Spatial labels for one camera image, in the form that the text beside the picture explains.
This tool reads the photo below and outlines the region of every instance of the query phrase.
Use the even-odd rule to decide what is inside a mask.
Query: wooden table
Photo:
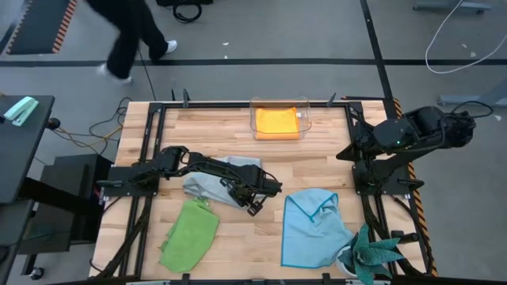
[[[125,117],[116,165],[129,166],[139,159],[148,102],[131,102]],[[386,119],[382,101],[362,101],[365,119],[378,124]],[[336,192],[345,225],[357,232],[364,223],[360,197],[352,178],[352,162],[338,161],[335,155],[350,143],[343,108],[311,109],[313,127],[299,141],[256,141],[250,130],[248,108],[173,108],[167,111],[162,148],[186,146],[190,151],[212,157],[240,155],[260,158],[262,168],[283,182],[283,191],[268,199],[255,217],[246,211],[211,201],[220,217],[212,247],[190,272],[191,279],[321,279],[323,272],[331,278],[348,276],[335,264],[328,268],[301,269],[280,266],[280,245],[285,196],[305,188],[324,188]],[[153,131],[157,127],[154,120]],[[153,155],[153,144],[148,158]],[[143,262],[142,279],[181,279],[158,263],[159,246],[176,222],[183,201],[189,199],[181,188],[184,178],[161,180],[154,198]],[[132,198],[124,197],[105,213],[97,239],[93,263],[103,268],[124,240]],[[390,230],[415,232],[411,217],[391,197],[383,197]],[[139,202],[139,213],[143,203]],[[420,245],[400,245],[410,263],[425,270]],[[137,243],[132,246],[128,274],[134,272]],[[90,270],[90,275],[97,272]]]

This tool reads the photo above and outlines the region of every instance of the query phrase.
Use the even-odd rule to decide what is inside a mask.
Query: orange and black striped tape
[[[58,34],[56,34],[55,43],[53,44],[53,53],[57,53],[62,48],[63,40],[65,39],[67,30],[69,29],[69,25],[71,24],[72,15],[74,15],[77,4],[78,4],[77,0],[71,0],[69,2],[69,5],[67,6],[67,10],[63,15],[62,23],[60,24]]]
[[[17,27],[14,30],[13,35],[10,37],[10,42],[9,42],[9,45],[7,46],[7,50],[6,50],[7,55],[10,55],[10,51],[13,49],[13,43],[14,43],[14,40],[16,39],[17,32],[19,32],[19,28],[23,25],[23,21],[25,20],[25,16],[26,16],[27,12],[29,11],[31,5],[32,5],[32,0],[30,0],[28,3],[26,3],[25,12],[23,13],[23,16],[21,16],[21,19],[19,20],[19,23],[17,24]]]
[[[399,104],[398,99],[394,99],[394,103],[395,103],[395,109],[396,109],[396,116],[398,118],[401,118],[402,114],[403,114],[402,106]],[[409,169],[410,179],[415,179],[414,164],[412,162],[409,163],[408,169]],[[429,244],[428,224],[426,223],[425,212],[422,208],[421,194],[419,194],[418,189],[414,190],[414,202],[415,202],[415,205],[417,208],[417,216],[419,217],[419,225],[421,225],[421,228],[422,228],[421,234],[425,235],[425,238],[428,240],[428,244]],[[431,274],[433,276],[438,276],[438,272],[436,271],[435,260],[433,260],[433,264],[431,264],[431,266],[432,266]]]

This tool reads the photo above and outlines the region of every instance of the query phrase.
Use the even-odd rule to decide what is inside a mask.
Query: green microfiber cloth
[[[218,225],[219,217],[212,213],[207,201],[185,201],[167,233],[169,240],[162,244],[160,264],[172,272],[190,271],[212,246]]]

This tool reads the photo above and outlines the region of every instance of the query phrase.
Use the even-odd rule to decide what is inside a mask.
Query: white pot
[[[340,249],[340,251],[338,252],[338,254],[336,255],[336,267],[338,267],[338,269],[340,270],[341,273],[343,274],[347,274],[349,276],[352,276],[352,277],[356,277],[357,278],[357,275],[355,275],[354,273],[350,272],[347,267],[345,266],[345,264],[343,264],[339,259],[338,257],[341,256],[341,254],[345,251],[345,250],[349,250],[350,249],[350,245],[346,245],[344,246],[342,249]]]

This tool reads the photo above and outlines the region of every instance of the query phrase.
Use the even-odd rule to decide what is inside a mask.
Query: gray cloth
[[[228,156],[225,158],[217,158],[222,162],[229,162],[232,165],[257,165],[261,167],[261,159],[244,158],[237,156]],[[220,177],[212,176],[205,173],[192,173],[183,182],[183,190],[186,194],[197,197],[204,197],[229,204],[234,207],[240,207],[229,195],[228,189],[220,184]]]

